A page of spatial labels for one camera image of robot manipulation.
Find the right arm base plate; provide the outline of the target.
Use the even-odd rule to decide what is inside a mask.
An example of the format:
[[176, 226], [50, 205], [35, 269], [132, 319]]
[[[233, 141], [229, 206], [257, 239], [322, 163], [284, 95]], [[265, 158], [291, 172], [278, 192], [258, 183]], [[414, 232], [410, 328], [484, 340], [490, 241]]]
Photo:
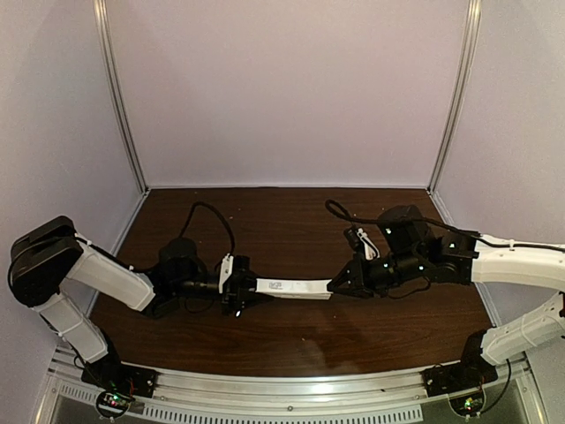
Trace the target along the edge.
[[466, 367], [457, 362], [449, 365], [436, 365], [421, 372], [428, 397], [456, 393], [464, 390], [480, 389], [484, 384], [498, 379], [495, 367]]

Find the white remote control body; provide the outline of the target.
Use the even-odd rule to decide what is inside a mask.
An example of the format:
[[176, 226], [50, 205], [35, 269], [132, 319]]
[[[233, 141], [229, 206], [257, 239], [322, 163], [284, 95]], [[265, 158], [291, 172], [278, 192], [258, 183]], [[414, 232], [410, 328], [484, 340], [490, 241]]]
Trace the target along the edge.
[[256, 292], [279, 299], [329, 300], [328, 279], [289, 280], [258, 278]]

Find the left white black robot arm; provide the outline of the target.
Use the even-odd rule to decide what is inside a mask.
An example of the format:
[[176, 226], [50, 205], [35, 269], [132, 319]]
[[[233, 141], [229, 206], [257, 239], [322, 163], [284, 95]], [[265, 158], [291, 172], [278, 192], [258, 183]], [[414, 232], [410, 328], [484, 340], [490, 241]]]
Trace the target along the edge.
[[136, 269], [81, 237], [73, 221], [58, 216], [16, 239], [10, 251], [8, 286], [15, 299], [36, 311], [83, 362], [83, 379], [105, 390], [136, 382], [107, 334], [86, 318], [62, 288], [76, 281], [119, 300], [145, 316], [174, 311], [181, 299], [219, 299], [225, 314], [271, 301], [257, 291], [249, 260], [238, 256], [226, 281], [210, 274], [193, 240], [172, 239], [149, 269]]

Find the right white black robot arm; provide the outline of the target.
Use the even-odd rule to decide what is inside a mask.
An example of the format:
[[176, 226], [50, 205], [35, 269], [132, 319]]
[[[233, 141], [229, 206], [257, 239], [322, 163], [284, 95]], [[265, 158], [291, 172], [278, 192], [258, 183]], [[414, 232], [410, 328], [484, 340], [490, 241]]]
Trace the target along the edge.
[[459, 376], [488, 381], [496, 366], [512, 356], [564, 334], [564, 247], [494, 238], [424, 217], [414, 205], [396, 206], [371, 223], [389, 252], [368, 259], [361, 247], [366, 219], [354, 217], [338, 202], [326, 209], [350, 223], [346, 238], [352, 259], [327, 285], [329, 292], [358, 298], [388, 296], [391, 289], [423, 278], [429, 284], [504, 283], [551, 289], [540, 307], [501, 327], [468, 337], [454, 370]]

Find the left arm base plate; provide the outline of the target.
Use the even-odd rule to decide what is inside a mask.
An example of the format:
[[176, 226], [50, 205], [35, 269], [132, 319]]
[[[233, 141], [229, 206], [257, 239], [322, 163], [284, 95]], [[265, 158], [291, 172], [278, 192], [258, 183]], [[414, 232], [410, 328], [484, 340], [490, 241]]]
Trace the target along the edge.
[[123, 363], [96, 362], [85, 365], [81, 381], [112, 393], [151, 398], [157, 376], [158, 373], [150, 368]]

